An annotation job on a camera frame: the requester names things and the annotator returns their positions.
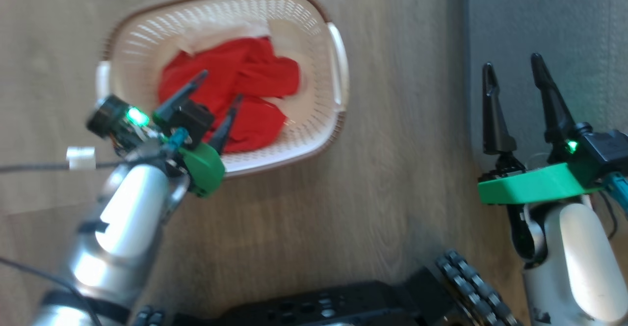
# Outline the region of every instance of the green 3d-printed mount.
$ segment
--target green 3d-printed mount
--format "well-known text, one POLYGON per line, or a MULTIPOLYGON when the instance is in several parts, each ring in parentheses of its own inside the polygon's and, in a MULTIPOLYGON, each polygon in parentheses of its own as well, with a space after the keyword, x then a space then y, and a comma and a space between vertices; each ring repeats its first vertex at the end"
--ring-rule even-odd
POLYGON ((567 163, 478 183, 480 200, 491 205, 518 205, 579 196, 602 188, 587 189, 576 180, 567 163))
POLYGON ((225 166, 214 148, 200 143, 194 151, 180 148, 179 153, 192 177, 190 192, 204 198, 220 186, 225 176, 225 166))

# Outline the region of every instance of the red fabric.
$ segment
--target red fabric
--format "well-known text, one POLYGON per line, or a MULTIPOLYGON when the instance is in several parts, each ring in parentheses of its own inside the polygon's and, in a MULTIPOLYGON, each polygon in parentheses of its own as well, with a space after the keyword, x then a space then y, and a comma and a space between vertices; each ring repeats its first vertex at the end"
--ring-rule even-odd
POLYGON ((236 96, 242 94, 240 111, 225 151, 253 151, 273 143, 286 117, 260 96, 296 93, 298 64, 276 57, 267 37, 233 40, 194 56, 181 52, 162 71, 159 102, 170 98, 204 69, 209 75, 191 99, 205 105, 216 116, 206 139, 222 123, 236 96))

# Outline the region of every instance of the black cable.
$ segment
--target black cable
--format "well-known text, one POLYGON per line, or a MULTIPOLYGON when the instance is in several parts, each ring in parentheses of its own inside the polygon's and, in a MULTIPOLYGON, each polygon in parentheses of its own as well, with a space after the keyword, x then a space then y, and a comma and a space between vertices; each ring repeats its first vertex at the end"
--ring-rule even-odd
POLYGON ((608 239, 610 240, 617 233, 617 226, 619 224, 617 223, 617 217, 615 216, 615 212, 613 211, 613 206, 610 204, 610 201, 608 201, 608 197, 606 197, 606 194, 603 191, 600 191, 600 196, 602 197, 602 199, 604 200, 604 203, 606 204, 606 209, 608 209, 608 214, 610 214, 610 219, 613 221, 613 229, 610 231, 610 233, 607 236, 608 239))
MULTIPOLYGON (((138 165, 140 163, 147 163, 153 160, 159 160, 165 158, 165 155, 160 154, 159 156, 148 157, 148 158, 139 158, 134 161, 116 161, 116 162, 104 162, 104 163, 96 163, 96 169, 107 169, 110 167, 117 167, 121 164, 130 164, 130 165, 138 165)), ((7 174, 10 172, 20 172, 20 171, 54 171, 54 170, 70 170, 69 163, 19 163, 16 165, 6 165, 0 166, 0 174, 7 174)))
POLYGON ((13 262, 11 260, 7 260, 4 257, 0 257, 0 263, 15 268, 16 270, 22 271, 22 272, 26 272, 26 273, 30 273, 33 274, 35 276, 41 277, 43 279, 47 279, 49 281, 52 281, 56 284, 59 284, 60 286, 63 286, 65 288, 67 288, 68 290, 70 290, 70 292, 72 294, 74 294, 75 297, 77 297, 82 303, 83 306, 85 306, 85 311, 89 314, 89 318, 92 319, 92 322, 94 323, 94 326, 103 326, 103 324, 101 324, 101 320, 98 319, 98 316, 96 315, 96 312, 94 312, 94 309, 92 308, 92 306, 89 304, 89 301, 87 301, 86 297, 83 296, 83 294, 81 294, 79 292, 79 290, 77 290, 76 287, 74 287, 72 284, 70 284, 67 281, 64 281, 63 279, 61 279, 60 277, 57 276, 53 276, 52 274, 40 271, 36 268, 32 268, 29 266, 26 266, 24 264, 21 263, 16 263, 13 262))

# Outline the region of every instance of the white cable clip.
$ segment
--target white cable clip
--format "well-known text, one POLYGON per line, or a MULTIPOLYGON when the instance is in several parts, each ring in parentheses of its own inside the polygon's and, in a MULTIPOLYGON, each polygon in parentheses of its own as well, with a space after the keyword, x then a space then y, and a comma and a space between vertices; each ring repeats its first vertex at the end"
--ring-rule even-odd
POLYGON ((68 147, 65 160, 70 163, 70 170, 96 169, 96 149, 94 147, 68 147))

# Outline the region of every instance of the basket handle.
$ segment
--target basket handle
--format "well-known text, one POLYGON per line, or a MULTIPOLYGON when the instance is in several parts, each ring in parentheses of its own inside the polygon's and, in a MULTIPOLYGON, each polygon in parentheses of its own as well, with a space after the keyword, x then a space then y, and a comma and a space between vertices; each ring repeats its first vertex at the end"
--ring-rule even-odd
POLYGON ((334 55, 332 57, 332 75, 334 77, 334 99, 339 111, 345 111, 349 100, 349 65, 347 51, 342 42, 340 32, 334 23, 327 23, 329 33, 332 36, 334 55))
POLYGON ((111 64, 109 61, 98 62, 96 66, 96 100, 105 98, 111 94, 109 89, 109 71, 111 64))

